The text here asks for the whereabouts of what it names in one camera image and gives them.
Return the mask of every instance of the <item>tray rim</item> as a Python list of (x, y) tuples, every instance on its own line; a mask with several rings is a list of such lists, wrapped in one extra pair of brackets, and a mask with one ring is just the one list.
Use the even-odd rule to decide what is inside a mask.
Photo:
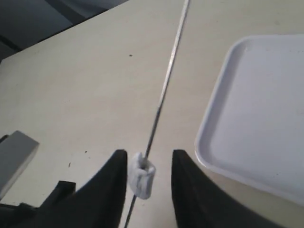
[(213, 164), (209, 163), (208, 161), (206, 161), (204, 159), (204, 157), (201, 156), (201, 153), (199, 153), (199, 151), (200, 151), (199, 150), (200, 139), (202, 138), (203, 132), (205, 130), (205, 126), (206, 126), (207, 121), (208, 121), (208, 119), (210, 117), (210, 114), (211, 114), (211, 109), (212, 109), (214, 101), (216, 99), (216, 95), (217, 95), (217, 93), (219, 91), (220, 84), (221, 84), (221, 82), (223, 80), (225, 71), (226, 71), (226, 69), (228, 67), (229, 60), (232, 57), (234, 50), (236, 50), (240, 45), (242, 45), (242, 44), (244, 44), (244, 43), (246, 43), (246, 42), (248, 42), (250, 40), (254, 40), (254, 39), (261, 39), (261, 38), (275, 38), (275, 39), (279, 38), (279, 39), (282, 39), (282, 38), (296, 38), (296, 37), (298, 37), (298, 38), (304, 38), (304, 34), (293, 34), (293, 35), (250, 35), (250, 36), (246, 36), (246, 37), (243, 37), (243, 38), (239, 39), (238, 41), (236, 41), (229, 48), (228, 52), (225, 55), (224, 62), (223, 62), (222, 67), (220, 69), (218, 78), (217, 78), (217, 80), (215, 82), (214, 88), (212, 90), (211, 97), (210, 97), (208, 105), (206, 107), (206, 111), (204, 113), (202, 122), (201, 122), (201, 124), (199, 126), (199, 130), (198, 130), (198, 133), (197, 133), (196, 138), (195, 138), (195, 145), (194, 146), (195, 146), (195, 155), (196, 155), (199, 163), (202, 164), (204, 167), (206, 167), (208, 170), (211, 170), (212, 172), (218, 173), (218, 174), (220, 174), (222, 176), (225, 176), (225, 177), (228, 177), (228, 178), (233, 179), (235, 181), (238, 181), (238, 182), (240, 182), (242, 184), (254, 187), (254, 188), (256, 188), (258, 190), (261, 190), (261, 191), (265, 191), (265, 192), (271, 193), (273, 195), (282, 197), (282, 198), (290, 200), (290, 201), (292, 201), (292, 202), (294, 202), (296, 204), (304, 206), (304, 197), (294, 195), (294, 194), (289, 193), (287, 191), (276, 189), (276, 188), (272, 187), (271, 185), (267, 185), (267, 184), (258, 182), (256, 180), (253, 180), (252, 178), (248, 178), (248, 177), (242, 176), (242, 175), (240, 175), (238, 173), (235, 173), (235, 172), (232, 172), (230, 170), (222, 169), (222, 168), (220, 168), (220, 167), (218, 167), (216, 165), (213, 165)]

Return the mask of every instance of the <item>white tray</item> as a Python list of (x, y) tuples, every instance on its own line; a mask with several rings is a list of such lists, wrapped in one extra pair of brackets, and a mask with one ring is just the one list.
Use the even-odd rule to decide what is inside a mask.
[(229, 51), (196, 139), (210, 170), (304, 205), (304, 35)]

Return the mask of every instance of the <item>table surface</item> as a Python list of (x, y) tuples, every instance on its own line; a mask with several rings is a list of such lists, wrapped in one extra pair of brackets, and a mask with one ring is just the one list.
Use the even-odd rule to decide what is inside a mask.
[[(81, 187), (116, 149), (145, 150), (182, 6), (130, 0), (3, 60), (0, 135), (21, 130), (40, 142), (3, 203), (39, 206), (59, 180)], [(301, 0), (191, 1), (150, 155), (152, 196), (136, 202), (130, 227), (176, 227), (172, 150), (198, 163), (195, 136), (227, 50), (247, 35), (304, 33), (303, 9)], [(303, 227), (304, 208), (204, 171), (266, 218)], [(121, 226), (131, 198), (128, 189)]]

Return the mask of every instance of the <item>white cloth piece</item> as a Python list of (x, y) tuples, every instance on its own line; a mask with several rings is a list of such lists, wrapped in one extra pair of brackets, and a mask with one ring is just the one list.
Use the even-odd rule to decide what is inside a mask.
[(136, 153), (128, 165), (128, 183), (135, 196), (144, 200), (151, 196), (155, 173), (155, 166)]

